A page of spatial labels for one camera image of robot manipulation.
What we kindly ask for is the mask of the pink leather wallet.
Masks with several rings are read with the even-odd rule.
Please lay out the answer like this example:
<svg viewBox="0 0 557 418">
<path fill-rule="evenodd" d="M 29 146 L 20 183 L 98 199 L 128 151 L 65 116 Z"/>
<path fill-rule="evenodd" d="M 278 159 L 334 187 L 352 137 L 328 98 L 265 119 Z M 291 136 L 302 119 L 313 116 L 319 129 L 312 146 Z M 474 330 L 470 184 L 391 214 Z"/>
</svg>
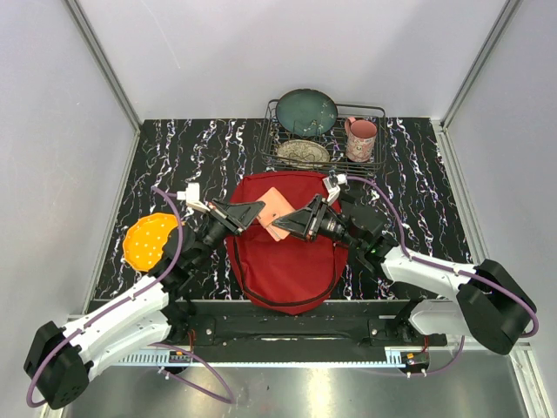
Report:
<svg viewBox="0 0 557 418">
<path fill-rule="evenodd" d="M 258 223 L 271 235 L 275 241 L 285 239 L 290 233 L 273 225 L 273 221 L 294 211 L 288 200 L 275 188 L 271 187 L 259 199 L 265 206 L 259 212 Z"/>
</svg>

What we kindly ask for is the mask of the red student backpack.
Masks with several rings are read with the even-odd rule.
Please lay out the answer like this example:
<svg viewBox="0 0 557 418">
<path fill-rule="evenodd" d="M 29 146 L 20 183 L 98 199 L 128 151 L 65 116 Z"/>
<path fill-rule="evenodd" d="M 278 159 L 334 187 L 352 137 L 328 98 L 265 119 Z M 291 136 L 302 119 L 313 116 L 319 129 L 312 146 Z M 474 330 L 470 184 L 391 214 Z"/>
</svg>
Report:
<svg viewBox="0 0 557 418">
<path fill-rule="evenodd" d="M 233 204 L 258 200 L 271 188 L 298 210 L 316 194 L 327 194 L 318 172 L 262 172 L 243 178 Z M 327 300 L 345 269 L 348 251 L 319 236 L 313 242 L 288 236 L 276 241 L 257 221 L 225 240 L 229 259 L 245 296 L 255 305 L 301 314 Z"/>
</svg>

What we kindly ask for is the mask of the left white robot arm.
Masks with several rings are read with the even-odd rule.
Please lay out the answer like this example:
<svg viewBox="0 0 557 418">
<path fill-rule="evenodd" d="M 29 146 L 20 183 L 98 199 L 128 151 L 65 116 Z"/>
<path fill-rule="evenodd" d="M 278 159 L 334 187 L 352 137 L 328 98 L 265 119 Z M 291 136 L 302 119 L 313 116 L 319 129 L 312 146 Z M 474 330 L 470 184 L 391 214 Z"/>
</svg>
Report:
<svg viewBox="0 0 557 418">
<path fill-rule="evenodd" d="M 262 201 L 230 204 L 215 200 L 199 207 L 204 222 L 194 230 L 178 212 L 156 212 L 127 232 L 125 261 L 142 278 L 126 292 L 63 326 L 49 321 L 36 332 L 23 369 L 31 383 L 30 407 L 60 409 L 72 403 L 107 367 L 142 347 L 181 343 L 192 307 L 179 300 L 225 238 L 245 232 Z"/>
</svg>

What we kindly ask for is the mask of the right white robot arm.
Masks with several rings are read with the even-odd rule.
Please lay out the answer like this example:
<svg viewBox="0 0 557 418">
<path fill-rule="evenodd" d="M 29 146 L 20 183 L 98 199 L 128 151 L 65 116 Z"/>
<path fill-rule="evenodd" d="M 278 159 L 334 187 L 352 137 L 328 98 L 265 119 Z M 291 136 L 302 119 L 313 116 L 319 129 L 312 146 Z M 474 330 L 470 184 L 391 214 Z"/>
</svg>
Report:
<svg viewBox="0 0 557 418">
<path fill-rule="evenodd" d="M 535 304 L 500 263 L 461 264 L 408 250 L 383 233 L 382 217 L 363 206 L 337 213 L 315 196 L 272 223 L 305 241 L 327 237 L 370 272 L 439 295 L 437 302 L 413 302 L 400 314 L 395 334 L 403 344 L 414 345 L 425 335 L 456 334 L 506 355 L 534 328 Z"/>
</svg>

